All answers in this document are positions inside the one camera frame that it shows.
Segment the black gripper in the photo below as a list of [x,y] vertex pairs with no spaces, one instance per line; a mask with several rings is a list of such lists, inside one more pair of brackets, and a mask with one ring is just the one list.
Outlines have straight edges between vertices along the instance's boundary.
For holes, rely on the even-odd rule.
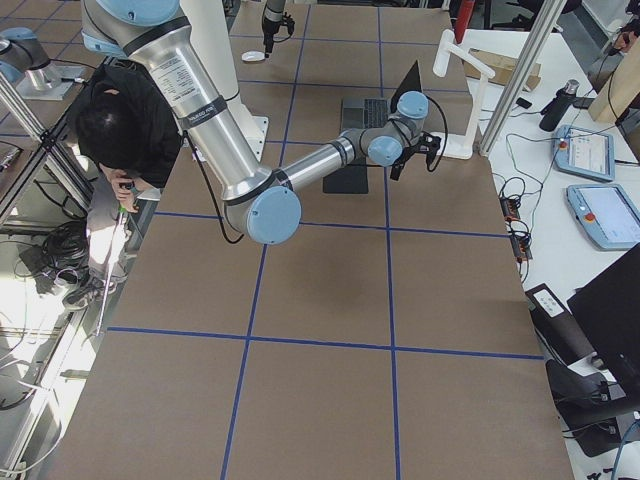
[[[281,27],[286,28],[287,35],[284,39],[277,40],[275,36]],[[276,43],[283,43],[292,37],[295,31],[295,21],[293,19],[281,19],[279,21],[264,19],[262,21],[262,31],[264,52],[266,56],[270,56]]]
[[441,141],[442,138],[440,136],[422,132],[414,145],[410,145],[403,150],[403,153],[399,158],[399,162],[395,162],[391,166],[390,179],[398,181],[404,169],[404,165],[413,155],[418,153],[425,155],[426,166],[428,168],[437,168],[442,158],[442,155],[438,154],[441,147]]

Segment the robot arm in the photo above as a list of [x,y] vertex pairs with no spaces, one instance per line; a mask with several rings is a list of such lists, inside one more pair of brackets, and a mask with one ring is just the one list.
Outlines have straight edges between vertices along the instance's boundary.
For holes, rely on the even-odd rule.
[[258,243],[278,244],[296,232],[297,190],[358,158],[392,166],[423,137],[429,100],[406,91],[383,127],[345,131],[295,163],[271,169],[259,162],[215,85],[235,72],[221,5],[84,1],[81,11],[86,47],[146,68],[220,181],[229,224]]
[[[289,40],[295,32],[295,20],[285,11],[285,0],[267,0],[262,13],[264,55],[269,58],[276,43]],[[276,40],[281,28],[286,29],[284,39]]]

